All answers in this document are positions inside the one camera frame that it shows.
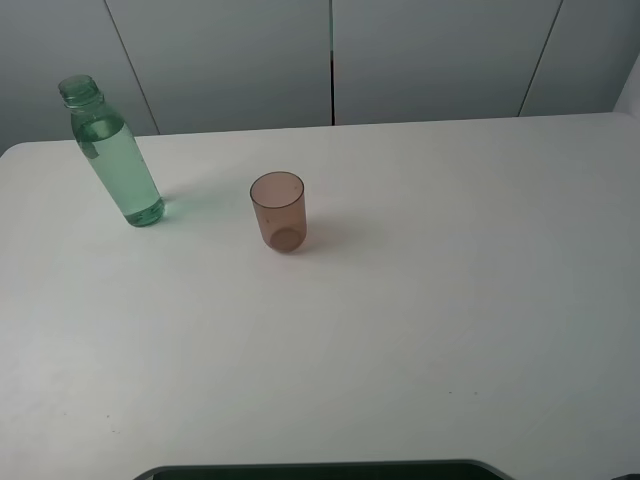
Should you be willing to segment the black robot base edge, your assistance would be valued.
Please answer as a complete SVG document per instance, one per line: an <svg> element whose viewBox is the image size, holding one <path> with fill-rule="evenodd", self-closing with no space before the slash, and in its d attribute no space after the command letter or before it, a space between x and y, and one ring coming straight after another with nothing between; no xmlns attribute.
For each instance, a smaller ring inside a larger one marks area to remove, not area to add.
<svg viewBox="0 0 640 480"><path fill-rule="evenodd" d="M301 464L161 466L140 479L507 479L486 463L469 460L370 461Z"/></svg>

